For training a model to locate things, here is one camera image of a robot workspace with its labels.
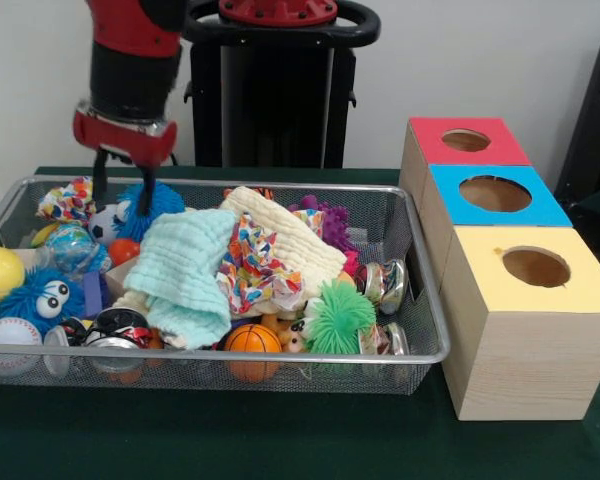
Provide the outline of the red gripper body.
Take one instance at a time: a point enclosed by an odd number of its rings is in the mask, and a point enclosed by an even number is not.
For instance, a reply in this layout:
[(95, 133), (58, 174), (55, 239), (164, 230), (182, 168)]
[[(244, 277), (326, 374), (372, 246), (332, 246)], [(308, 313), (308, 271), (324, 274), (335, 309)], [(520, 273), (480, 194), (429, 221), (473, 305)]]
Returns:
[(158, 119), (149, 123), (114, 120), (97, 112), (90, 102), (79, 102), (73, 119), (77, 142), (128, 158), (138, 167), (158, 168), (173, 151), (177, 124)]

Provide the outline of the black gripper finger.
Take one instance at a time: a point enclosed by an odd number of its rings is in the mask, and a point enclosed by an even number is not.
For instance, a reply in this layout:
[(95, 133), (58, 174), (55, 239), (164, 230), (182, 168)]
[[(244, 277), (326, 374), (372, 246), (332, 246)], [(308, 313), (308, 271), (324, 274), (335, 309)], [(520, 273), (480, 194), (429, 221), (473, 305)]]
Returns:
[(155, 189), (155, 172), (149, 167), (140, 167), (139, 170), (142, 174), (143, 187), (138, 200), (137, 212), (141, 216), (148, 216)]
[(96, 150), (96, 156), (93, 164), (92, 179), (93, 179), (93, 200), (100, 202), (107, 192), (107, 171), (106, 163), (108, 160), (108, 152), (103, 148)]

